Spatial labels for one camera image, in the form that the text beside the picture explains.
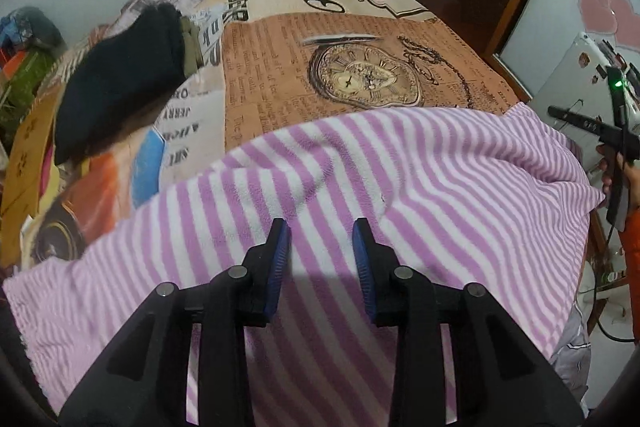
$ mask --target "heart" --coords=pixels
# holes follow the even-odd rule
[[[618,22],[616,44],[640,52],[640,15],[634,12],[630,0],[609,0],[609,7]]]
[[[578,0],[578,6],[588,32],[612,34],[618,29],[612,8],[603,6],[599,0]]]

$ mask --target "wooden floor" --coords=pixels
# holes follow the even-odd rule
[[[417,1],[442,19],[447,26],[460,35],[463,41],[469,44],[477,54],[484,52],[494,29],[466,22],[462,15],[459,0]]]

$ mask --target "blanket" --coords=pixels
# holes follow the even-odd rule
[[[246,330],[256,422],[382,427],[396,334],[364,313],[353,221],[367,217],[378,242],[433,282],[487,286],[549,357],[573,302],[589,212],[601,199],[568,139],[525,105],[504,116],[356,112],[244,143],[160,192],[81,259],[48,259],[6,280],[4,291],[34,374],[59,411],[158,283],[206,283],[284,217],[292,248],[278,313],[266,329]],[[196,378],[192,365],[190,421]],[[453,386],[449,371],[450,419]]]

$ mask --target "hand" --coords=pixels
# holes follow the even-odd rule
[[[606,145],[600,144],[596,147],[596,151],[603,156],[606,153]],[[629,163],[625,163],[622,157],[622,154],[618,153],[616,155],[616,161],[618,162],[618,166],[624,172],[626,179],[629,181],[629,209],[628,214],[635,212],[640,205],[640,169],[638,167],[634,167]],[[609,167],[609,162],[606,158],[603,158],[600,161],[599,167],[601,170],[606,171]],[[611,176],[608,174],[602,175],[602,191],[605,195],[609,196],[611,192]]]

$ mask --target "screw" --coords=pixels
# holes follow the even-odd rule
[[[398,266],[398,268],[394,270],[394,274],[396,274],[398,279],[411,279],[411,277],[414,276],[414,271],[408,266]]]
[[[166,297],[174,292],[174,285],[170,282],[161,282],[156,286],[156,293],[161,297]]]
[[[466,287],[466,291],[474,297],[483,297],[486,294],[486,288],[478,282],[472,282]]]
[[[232,266],[231,268],[229,268],[227,273],[229,274],[229,277],[231,277],[231,279],[242,279],[242,277],[247,275],[248,270],[244,266],[239,264],[237,266]]]

